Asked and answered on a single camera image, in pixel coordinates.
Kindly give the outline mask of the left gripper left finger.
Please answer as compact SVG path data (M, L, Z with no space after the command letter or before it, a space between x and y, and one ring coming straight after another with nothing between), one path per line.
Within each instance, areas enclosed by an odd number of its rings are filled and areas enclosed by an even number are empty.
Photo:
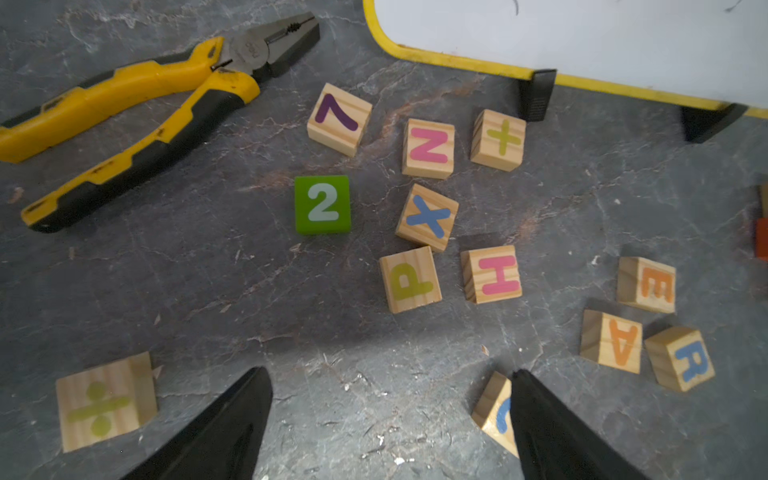
M268 371L255 367L127 479L250 479L273 399Z

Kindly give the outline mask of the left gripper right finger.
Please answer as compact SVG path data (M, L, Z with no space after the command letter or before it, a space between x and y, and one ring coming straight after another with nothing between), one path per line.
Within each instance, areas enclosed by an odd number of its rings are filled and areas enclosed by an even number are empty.
M647 478L528 370L512 375L511 422L526 479Z

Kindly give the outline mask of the wooden block orange A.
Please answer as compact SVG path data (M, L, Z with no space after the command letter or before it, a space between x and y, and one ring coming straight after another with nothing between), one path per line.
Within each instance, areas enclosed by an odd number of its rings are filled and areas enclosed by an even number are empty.
M599 365L639 374L643 326L597 310L585 310L580 356Z

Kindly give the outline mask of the wooden block blue R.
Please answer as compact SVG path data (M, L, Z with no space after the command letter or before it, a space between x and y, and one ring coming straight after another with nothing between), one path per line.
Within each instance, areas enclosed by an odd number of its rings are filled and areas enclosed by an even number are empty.
M675 326L644 341L657 382L685 393L715 376L699 330Z

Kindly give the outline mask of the wooden block orange E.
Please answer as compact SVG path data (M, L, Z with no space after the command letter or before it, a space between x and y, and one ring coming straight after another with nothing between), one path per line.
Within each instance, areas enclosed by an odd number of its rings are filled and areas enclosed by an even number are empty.
M619 259L617 301L651 312L676 311L676 269L643 257Z

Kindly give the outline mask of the wooden block green P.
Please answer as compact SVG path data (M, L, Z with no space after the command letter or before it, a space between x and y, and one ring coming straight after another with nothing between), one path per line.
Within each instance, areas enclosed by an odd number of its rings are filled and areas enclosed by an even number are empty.
M393 314L442 300L432 249L429 246L384 256L379 266L388 308Z

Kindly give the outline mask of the whiteboard with PEAR writing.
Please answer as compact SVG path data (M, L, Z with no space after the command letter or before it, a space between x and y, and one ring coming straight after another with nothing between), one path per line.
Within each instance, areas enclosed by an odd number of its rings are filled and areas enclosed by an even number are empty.
M367 1L376 43L403 60L683 107L767 115L763 1Z

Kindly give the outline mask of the wooden block blue C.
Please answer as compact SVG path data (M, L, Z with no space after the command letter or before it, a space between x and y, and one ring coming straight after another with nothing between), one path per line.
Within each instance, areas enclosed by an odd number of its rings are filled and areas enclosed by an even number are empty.
M519 457L510 417L512 382L494 372L472 412L472 419L489 437Z

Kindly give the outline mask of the wooden block green divide sign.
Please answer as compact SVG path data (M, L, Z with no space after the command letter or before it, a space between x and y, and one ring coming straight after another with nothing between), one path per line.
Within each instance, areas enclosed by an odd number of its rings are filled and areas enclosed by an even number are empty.
M65 453L135 431L158 413L147 352L60 378L55 387Z

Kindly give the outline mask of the wooden block pink H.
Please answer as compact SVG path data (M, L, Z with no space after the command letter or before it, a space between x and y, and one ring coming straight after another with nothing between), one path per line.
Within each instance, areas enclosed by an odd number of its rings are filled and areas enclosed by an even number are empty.
M467 300L483 304L523 295L513 245L462 251L460 259Z

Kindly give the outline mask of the wooden block blue X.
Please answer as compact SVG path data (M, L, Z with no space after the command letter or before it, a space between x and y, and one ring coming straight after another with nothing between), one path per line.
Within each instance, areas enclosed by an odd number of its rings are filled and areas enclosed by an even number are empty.
M418 245L444 252L459 203L422 185L414 184L400 215L395 234Z

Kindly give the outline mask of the green block number 2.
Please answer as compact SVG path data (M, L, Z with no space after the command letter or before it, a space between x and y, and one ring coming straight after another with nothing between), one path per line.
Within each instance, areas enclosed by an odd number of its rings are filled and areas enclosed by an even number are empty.
M351 231L350 182L345 175L299 176L294 181L295 227L302 235Z

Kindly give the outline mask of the wooden block green plus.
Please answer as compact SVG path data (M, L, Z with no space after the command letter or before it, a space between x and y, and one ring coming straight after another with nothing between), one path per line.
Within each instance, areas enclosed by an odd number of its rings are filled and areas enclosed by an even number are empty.
M473 163L512 171L523 162L525 120L483 110L474 123L470 160Z

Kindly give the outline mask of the wooden block pink N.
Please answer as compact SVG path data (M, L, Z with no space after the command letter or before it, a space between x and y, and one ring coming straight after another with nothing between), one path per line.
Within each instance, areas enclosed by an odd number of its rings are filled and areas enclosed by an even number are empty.
M454 171L455 126L410 118L406 124L402 173L447 179Z

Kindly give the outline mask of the wooden block purple 7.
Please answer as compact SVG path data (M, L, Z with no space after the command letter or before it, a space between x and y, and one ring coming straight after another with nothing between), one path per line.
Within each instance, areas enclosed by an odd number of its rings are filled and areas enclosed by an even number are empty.
M354 157L373 105L326 83L307 123L311 140Z

